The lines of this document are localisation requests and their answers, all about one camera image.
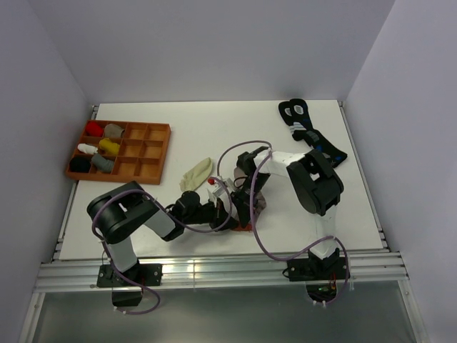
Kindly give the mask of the mauve sock with red stripe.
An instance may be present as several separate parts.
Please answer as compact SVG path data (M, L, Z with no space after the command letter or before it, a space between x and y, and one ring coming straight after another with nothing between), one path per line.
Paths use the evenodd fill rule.
M238 224L231 230L235 232L250 232L252 230L249 212L251 179L238 167L233 170L233 177L234 190L231 192L231 201L234 210L232 211L232 217ZM269 174L260 173L256 179L253 198L253 212L256 218L258 218L261 212L266 208L266 200L261 189L266 184L269 177Z

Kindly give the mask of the cream ankle sock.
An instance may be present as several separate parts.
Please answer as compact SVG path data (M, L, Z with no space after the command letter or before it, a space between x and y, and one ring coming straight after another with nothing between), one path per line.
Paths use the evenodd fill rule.
M182 177L179 186L182 192L197 190L210 176L213 170L211 157L201 160Z

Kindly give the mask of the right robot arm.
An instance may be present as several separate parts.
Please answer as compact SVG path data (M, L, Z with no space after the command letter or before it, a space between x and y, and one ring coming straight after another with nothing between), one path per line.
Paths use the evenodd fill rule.
M289 179L298 202L314 215L310 226L318 243L308 249L310 273L323 279L333 271L333 259L339 252L336 241L336 207L344 191L343 182L319 150L308 153L286 153L262 146L238 156L236 166L246 175L243 184L231 192L231 201L240 225L251 223L258 200L256 197L271 175Z

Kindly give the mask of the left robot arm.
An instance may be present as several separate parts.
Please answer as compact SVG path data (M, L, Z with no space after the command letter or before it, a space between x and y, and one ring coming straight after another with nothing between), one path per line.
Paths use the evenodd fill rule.
M196 192L185 191L173 204L163 207L138 182L129 182L95 198L86 211L94 235L102 241L115 266L113 276L122 285L133 284L139 276L139 261L130 239L139 227L144 225L170 242L190 224L207 224L213 232L238 226L219 198L202 204Z

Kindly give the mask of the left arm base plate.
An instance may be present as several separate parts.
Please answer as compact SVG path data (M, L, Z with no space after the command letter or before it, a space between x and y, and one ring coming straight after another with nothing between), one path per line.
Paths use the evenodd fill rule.
M125 278L144 286L159 286L162 277L162 265L136 264L122 274ZM96 286L98 288L113 288L132 287L133 285L120 277L110 264L103 264L99 268Z

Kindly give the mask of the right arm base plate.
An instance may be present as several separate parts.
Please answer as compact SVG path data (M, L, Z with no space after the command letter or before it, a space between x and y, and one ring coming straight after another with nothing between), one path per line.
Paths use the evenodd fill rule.
M283 275L291 282L331 281L344 280L347 271L343 257L329 264L317 258L302 258L287 261Z

